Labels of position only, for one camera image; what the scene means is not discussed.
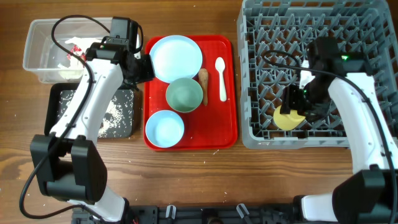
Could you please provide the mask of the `yellow plastic cup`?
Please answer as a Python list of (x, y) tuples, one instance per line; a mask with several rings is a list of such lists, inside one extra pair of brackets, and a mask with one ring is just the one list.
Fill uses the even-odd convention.
[(284, 131), (295, 129), (305, 120), (305, 116), (299, 115), (297, 110), (291, 110), (289, 114), (281, 113), (281, 106), (278, 106), (273, 114), (276, 126)]

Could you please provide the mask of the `green bowl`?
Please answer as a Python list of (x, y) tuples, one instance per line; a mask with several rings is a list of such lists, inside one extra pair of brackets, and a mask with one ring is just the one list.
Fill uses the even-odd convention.
[(175, 111), (190, 113), (196, 110), (203, 100), (200, 84), (192, 78), (179, 78), (166, 90), (166, 102)]

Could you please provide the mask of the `small light blue bowl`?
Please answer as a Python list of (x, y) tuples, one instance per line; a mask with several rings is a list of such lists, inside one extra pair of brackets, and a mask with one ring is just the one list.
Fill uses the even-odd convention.
[(161, 110), (151, 115), (145, 128), (149, 142), (160, 148), (169, 148), (179, 143), (185, 131), (183, 119), (170, 110)]

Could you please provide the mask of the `brown carrot piece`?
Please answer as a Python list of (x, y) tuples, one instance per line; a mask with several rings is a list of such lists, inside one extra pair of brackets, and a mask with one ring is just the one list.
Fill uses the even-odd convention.
[(208, 72), (205, 68), (201, 68), (198, 72), (199, 84), (203, 90), (203, 104), (208, 104)]

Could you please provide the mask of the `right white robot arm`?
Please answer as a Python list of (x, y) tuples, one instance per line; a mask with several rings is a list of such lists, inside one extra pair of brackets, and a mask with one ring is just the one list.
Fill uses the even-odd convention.
[(300, 197), (306, 221), (395, 223), (397, 221), (397, 146), (376, 96), (375, 81), (362, 54), (344, 54), (332, 37), (307, 47), (299, 68), (300, 85), (288, 86), (280, 114), (320, 119), (334, 104), (343, 122), (353, 175), (331, 193)]

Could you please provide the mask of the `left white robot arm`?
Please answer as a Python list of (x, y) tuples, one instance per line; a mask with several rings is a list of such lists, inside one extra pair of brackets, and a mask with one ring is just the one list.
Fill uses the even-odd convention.
[(69, 202), (101, 223), (132, 223), (134, 215), (126, 198), (107, 186), (107, 168), (96, 149), (98, 133), (107, 107), (123, 84), (135, 88), (154, 77), (148, 54), (127, 44), (93, 43), (82, 60), (86, 73), (59, 121), (48, 135), (34, 136), (30, 153), (34, 170), (20, 197), (20, 210), (28, 218), (24, 198), (33, 179), (40, 193)]

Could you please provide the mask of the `black waste tray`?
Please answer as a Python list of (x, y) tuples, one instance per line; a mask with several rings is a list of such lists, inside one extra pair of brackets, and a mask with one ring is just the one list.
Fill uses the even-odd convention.
[[(56, 83), (51, 87), (50, 90), (50, 97), (49, 97), (49, 105), (47, 108), (47, 116), (44, 126), (44, 134), (48, 135), (50, 133), (51, 128), (56, 124), (55, 117), (57, 112), (57, 105), (58, 100), (60, 98), (60, 92), (62, 90), (77, 90), (78, 84), (77, 83)], [(118, 90), (132, 90), (124, 85), (120, 86)]]

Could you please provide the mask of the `grey dishwasher rack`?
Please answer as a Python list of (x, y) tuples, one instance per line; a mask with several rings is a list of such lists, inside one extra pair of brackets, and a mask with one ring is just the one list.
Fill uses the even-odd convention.
[(244, 1), (237, 21), (241, 64), (240, 99), (243, 144), (250, 149), (346, 147), (343, 123), (335, 107), (321, 120), (279, 129), (273, 112), (287, 85), (298, 83), (289, 68), (306, 59), (307, 45), (332, 37), (342, 52), (367, 57), (376, 95), (393, 136), (397, 135), (397, 37), (392, 5), (386, 1)]

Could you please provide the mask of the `large light blue plate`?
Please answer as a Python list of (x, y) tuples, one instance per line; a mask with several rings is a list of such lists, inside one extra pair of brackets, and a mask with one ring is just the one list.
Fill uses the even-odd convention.
[(165, 83), (179, 78), (193, 78), (201, 69), (203, 54), (191, 38), (170, 35), (158, 40), (151, 48), (155, 77)]

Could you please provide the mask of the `pile of rice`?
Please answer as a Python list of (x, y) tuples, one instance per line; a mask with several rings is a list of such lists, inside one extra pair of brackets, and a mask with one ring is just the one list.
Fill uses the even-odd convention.
[[(66, 112), (75, 90), (62, 90), (58, 100), (55, 123)], [(129, 138), (133, 129), (134, 93), (132, 90), (117, 90), (109, 102), (100, 125), (98, 138)]]

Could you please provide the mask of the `crumpled white paper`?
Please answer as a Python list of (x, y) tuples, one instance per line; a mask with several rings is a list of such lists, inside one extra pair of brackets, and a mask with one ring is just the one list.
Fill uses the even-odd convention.
[[(85, 54), (86, 50), (94, 42), (101, 42), (101, 41), (96, 38), (79, 38), (79, 37), (73, 37), (65, 41), (66, 44), (72, 44), (70, 50), (74, 45), (77, 45), (79, 48), (81, 48), (84, 51)], [(60, 75), (66, 80), (75, 80), (81, 77), (84, 70), (84, 65), (79, 60), (72, 57), (71, 60), (67, 59), (66, 62), (59, 63), (58, 68), (64, 70), (72, 70), (71, 72), (60, 72)]]

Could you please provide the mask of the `red snack wrapper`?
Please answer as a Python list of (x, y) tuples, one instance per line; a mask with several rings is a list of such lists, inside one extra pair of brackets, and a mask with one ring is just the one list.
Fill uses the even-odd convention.
[(84, 51), (81, 48), (79, 48), (77, 45), (74, 45), (72, 47), (72, 49), (70, 50), (70, 53), (67, 54), (67, 59), (71, 60), (72, 54), (75, 54), (75, 55), (79, 56), (81, 59), (83, 59), (84, 61), (86, 61), (86, 55), (85, 55)]

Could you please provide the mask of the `white plastic spoon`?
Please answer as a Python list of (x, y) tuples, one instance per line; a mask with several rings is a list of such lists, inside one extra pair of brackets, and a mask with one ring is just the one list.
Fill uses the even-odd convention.
[(215, 68), (217, 72), (219, 73), (219, 93), (220, 93), (220, 100), (222, 102), (225, 102), (227, 100), (227, 95), (226, 95), (226, 88), (224, 84), (224, 76), (223, 72), (226, 68), (225, 62), (221, 57), (218, 57), (215, 62)]

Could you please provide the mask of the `clear plastic bin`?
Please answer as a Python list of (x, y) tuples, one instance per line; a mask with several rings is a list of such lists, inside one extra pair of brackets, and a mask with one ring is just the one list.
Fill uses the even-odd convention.
[[(70, 51), (72, 44), (65, 41), (73, 37), (96, 38), (100, 41), (109, 35), (106, 29), (111, 28), (110, 17), (97, 17), (97, 22), (85, 18), (71, 18), (59, 23), (55, 29), (55, 40), (62, 47)], [(27, 35), (23, 68), (37, 76), (42, 83), (78, 83), (87, 74), (84, 68), (80, 78), (66, 80), (60, 72), (71, 72), (58, 68), (58, 64), (66, 62), (67, 53), (55, 45), (52, 40), (52, 28), (57, 19), (37, 19), (32, 21)]]

